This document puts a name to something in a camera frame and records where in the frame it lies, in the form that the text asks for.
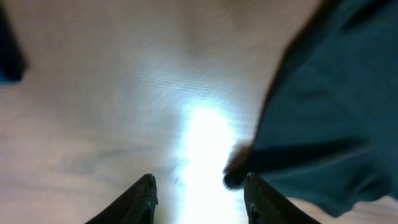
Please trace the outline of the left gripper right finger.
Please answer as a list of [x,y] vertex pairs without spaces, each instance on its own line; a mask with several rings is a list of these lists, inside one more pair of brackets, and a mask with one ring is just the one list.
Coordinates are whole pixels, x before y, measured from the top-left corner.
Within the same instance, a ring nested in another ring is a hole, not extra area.
[[249,224],[320,224],[253,172],[244,181],[244,202]]

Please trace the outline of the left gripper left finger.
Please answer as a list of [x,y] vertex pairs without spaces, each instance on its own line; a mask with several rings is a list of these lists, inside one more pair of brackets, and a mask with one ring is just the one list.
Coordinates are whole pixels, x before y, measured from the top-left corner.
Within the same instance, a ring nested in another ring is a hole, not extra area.
[[153,224],[157,205],[156,179],[144,174],[86,224]]

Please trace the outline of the black t-shirt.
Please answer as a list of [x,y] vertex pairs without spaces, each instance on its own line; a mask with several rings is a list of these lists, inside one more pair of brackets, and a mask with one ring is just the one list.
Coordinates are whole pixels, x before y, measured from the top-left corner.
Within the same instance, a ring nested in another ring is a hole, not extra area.
[[339,217],[397,197],[397,1],[324,2],[286,50],[253,142],[225,169]]

